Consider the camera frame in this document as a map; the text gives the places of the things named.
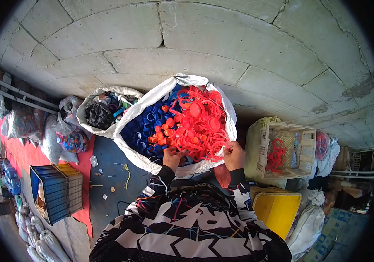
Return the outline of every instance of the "red plastic scrap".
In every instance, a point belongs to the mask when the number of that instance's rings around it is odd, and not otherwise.
[[[283,164],[286,160],[286,146],[284,145],[284,141],[281,139],[274,139],[273,140],[273,152],[267,153],[267,165],[266,171],[270,170],[274,173],[281,173],[283,172]]]

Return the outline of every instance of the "white plastic crate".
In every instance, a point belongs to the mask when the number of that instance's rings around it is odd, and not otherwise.
[[[315,160],[316,129],[298,124],[268,123],[260,130],[260,159],[257,173],[263,178],[297,178],[310,175]],[[265,170],[267,153],[273,151],[272,142],[281,139],[286,147],[285,161],[281,173]]]

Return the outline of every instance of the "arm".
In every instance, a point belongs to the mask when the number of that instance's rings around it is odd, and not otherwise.
[[[243,168],[230,171],[231,182],[229,183],[229,193],[231,200],[238,210],[239,218],[244,222],[257,220],[254,210],[252,209],[252,200],[249,197],[249,184],[245,180]]]
[[[126,208],[125,215],[144,217],[153,211],[161,197],[165,197],[168,194],[174,178],[174,171],[170,167],[163,165],[158,175],[151,176],[150,183],[142,194]]]

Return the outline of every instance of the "plastic basket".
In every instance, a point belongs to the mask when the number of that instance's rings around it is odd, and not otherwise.
[[[51,226],[82,209],[82,174],[75,169],[72,174],[64,174],[60,170],[69,171],[69,168],[73,169],[68,164],[61,167],[30,166],[33,199],[36,201],[39,183],[42,183],[46,208],[40,214]]]
[[[298,124],[268,123],[260,130],[260,159],[257,173],[265,179],[298,178],[310,175],[315,160],[316,129]],[[273,151],[272,141],[281,139],[286,146],[281,173],[266,170],[267,153]]]

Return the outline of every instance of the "black and white jacket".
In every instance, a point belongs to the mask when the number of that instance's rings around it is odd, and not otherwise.
[[[230,197],[197,182],[171,190],[163,166],[143,193],[104,229],[89,260],[290,261],[287,244],[252,210],[243,169],[231,172]]]

